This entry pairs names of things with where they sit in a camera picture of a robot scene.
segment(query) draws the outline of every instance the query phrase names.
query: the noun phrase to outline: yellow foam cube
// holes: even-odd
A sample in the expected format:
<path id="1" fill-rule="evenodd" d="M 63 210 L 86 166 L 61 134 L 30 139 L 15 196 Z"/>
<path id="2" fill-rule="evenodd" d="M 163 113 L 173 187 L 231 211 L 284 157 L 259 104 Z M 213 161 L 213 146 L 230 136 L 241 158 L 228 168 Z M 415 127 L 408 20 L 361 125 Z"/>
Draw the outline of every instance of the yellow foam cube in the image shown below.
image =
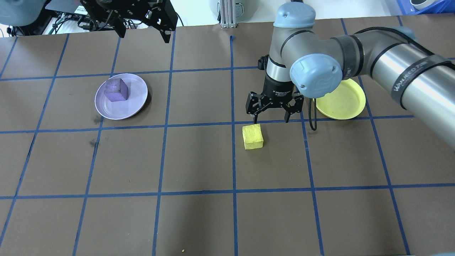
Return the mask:
<path id="1" fill-rule="evenodd" d="M 259 123 L 243 126 L 242 134 L 245 150 L 262 148 L 264 138 L 262 138 L 261 125 Z"/>

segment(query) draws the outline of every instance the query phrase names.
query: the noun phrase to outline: light blue joint cap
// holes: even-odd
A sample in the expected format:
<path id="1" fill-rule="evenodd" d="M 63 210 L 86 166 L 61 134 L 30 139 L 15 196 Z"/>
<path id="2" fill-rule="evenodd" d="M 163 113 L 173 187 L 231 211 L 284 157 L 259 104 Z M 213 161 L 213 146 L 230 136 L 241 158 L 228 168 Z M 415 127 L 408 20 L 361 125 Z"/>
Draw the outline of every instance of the light blue joint cap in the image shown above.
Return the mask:
<path id="1" fill-rule="evenodd" d="M 278 8 L 273 25 L 282 28 L 312 27 L 316 18 L 314 9 L 301 2 L 285 3 Z"/>
<path id="2" fill-rule="evenodd" d="M 343 78 L 340 64 L 326 54 L 305 55 L 292 64 L 292 82 L 307 98 L 320 98 L 333 92 Z"/>

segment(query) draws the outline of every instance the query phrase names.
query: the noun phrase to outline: ur robot arm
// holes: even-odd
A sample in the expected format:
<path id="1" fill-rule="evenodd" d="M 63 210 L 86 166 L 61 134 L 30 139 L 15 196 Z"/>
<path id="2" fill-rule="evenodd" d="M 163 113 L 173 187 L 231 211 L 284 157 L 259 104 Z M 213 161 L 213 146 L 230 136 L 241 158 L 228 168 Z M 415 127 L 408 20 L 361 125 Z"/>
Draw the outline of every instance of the ur robot arm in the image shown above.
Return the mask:
<path id="1" fill-rule="evenodd" d="M 284 108 L 287 122 L 302 111 L 303 97 L 319 98 L 341 80 L 369 75 L 455 148 L 455 66 L 449 59 L 420 46 L 405 27 L 373 27 L 322 41 L 312 31 L 314 19 L 314 9 L 301 2 L 279 8 L 270 53 L 259 60 L 266 70 L 263 92 L 247 99 L 255 122 L 268 108 Z"/>

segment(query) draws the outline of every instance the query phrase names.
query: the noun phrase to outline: blue bin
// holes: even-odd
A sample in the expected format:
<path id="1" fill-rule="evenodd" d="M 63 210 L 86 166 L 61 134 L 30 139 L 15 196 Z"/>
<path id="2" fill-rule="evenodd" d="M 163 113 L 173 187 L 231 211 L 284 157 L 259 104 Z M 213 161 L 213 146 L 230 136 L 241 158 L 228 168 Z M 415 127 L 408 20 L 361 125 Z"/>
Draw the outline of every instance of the blue bin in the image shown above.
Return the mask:
<path id="1" fill-rule="evenodd" d="M 404 15 L 455 13 L 455 0 L 438 0 L 421 10 L 416 10 L 410 0 L 397 0 L 401 12 Z"/>

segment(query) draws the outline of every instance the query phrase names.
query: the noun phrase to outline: yellow plate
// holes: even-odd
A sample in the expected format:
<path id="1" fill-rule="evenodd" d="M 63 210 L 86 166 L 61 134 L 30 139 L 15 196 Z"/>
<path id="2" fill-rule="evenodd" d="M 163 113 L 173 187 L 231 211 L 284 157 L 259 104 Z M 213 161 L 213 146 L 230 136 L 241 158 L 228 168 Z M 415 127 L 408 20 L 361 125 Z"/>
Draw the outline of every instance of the yellow plate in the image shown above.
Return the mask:
<path id="1" fill-rule="evenodd" d="M 340 85 L 331 93 L 316 101 L 317 109 L 324 115 L 346 120 L 358 116 L 365 108 L 365 93 L 352 79 L 341 81 Z"/>

